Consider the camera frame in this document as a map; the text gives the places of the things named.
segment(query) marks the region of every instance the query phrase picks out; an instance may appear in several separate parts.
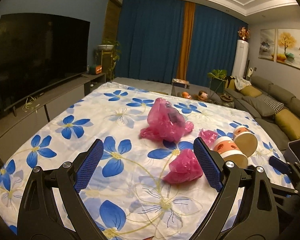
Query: sailboat painting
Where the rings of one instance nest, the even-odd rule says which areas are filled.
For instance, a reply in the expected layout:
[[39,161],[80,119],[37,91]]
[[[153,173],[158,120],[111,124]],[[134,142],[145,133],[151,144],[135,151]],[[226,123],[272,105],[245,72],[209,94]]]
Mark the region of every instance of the sailboat painting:
[[300,70],[299,29],[278,29],[277,62]]
[[273,61],[274,43],[275,43],[275,29],[261,30],[259,58]]

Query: tv screen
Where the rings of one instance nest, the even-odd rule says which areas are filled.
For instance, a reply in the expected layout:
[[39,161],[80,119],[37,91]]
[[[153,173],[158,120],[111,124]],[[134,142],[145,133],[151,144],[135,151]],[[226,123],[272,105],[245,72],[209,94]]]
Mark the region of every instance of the tv screen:
[[90,22],[17,13],[0,19],[0,108],[87,70]]

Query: bed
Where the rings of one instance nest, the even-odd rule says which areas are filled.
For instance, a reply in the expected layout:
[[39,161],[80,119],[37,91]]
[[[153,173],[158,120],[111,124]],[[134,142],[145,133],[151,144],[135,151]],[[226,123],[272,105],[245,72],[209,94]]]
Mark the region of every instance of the bed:
[[[158,97],[170,101],[194,130],[180,142],[152,142],[140,139],[147,115]],[[232,137],[238,125],[248,127],[258,139],[249,165],[261,165],[272,183],[293,188],[289,178],[268,163],[274,155],[284,160],[271,138],[246,112],[173,96],[165,96],[118,84],[106,83],[70,106],[39,130],[0,170],[0,215],[17,232],[18,209],[31,170],[58,168],[86,151],[96,138],[104,142],[104,154],[88,187],[80,197],[96,224],[108,239],[189,239],[209,211],[217,192],[205,178],[178,186],[162,181],[168,164],[180,150],[193,148],[201,128]],[[224,229],[232,226],[243,188]],[[64,225],[73,230],[54,189]]]

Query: blue curtain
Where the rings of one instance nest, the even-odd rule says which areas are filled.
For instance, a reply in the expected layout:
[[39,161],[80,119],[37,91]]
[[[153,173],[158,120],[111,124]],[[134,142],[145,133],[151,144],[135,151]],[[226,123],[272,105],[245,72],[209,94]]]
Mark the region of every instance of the blue curtain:
[[117,39],[116,77],[171,83],[176,76],[184,1],[123,0]]
[[186,79],[209,87],[207,73],[226,69],[231,75],[240,27],[248,24],[219,10],[196,5]]

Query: blue gripper pad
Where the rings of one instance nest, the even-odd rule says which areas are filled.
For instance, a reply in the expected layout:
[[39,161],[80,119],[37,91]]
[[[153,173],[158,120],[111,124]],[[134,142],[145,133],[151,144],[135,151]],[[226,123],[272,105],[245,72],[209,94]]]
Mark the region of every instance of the blue gripper pad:
[[80,168],[77,171],[76,183],[74,189],[77,193],[80,190],[85,189],[99,164],[99,161],[103,155],[103,142],[99,140],[93,148],[89,149],[87,157],[82,162]]
[[277,157],[271,156],[269,158],[269,164],[274,167],[276,170],[280,171],[282,174],[289,174],[290,168],[287,163],[284,163],[282,160]]
[[194,140],[193,150],[210,186],[216,189],[217,192],[220,192],[223,187],[221,183],[221,171],[199,138]]

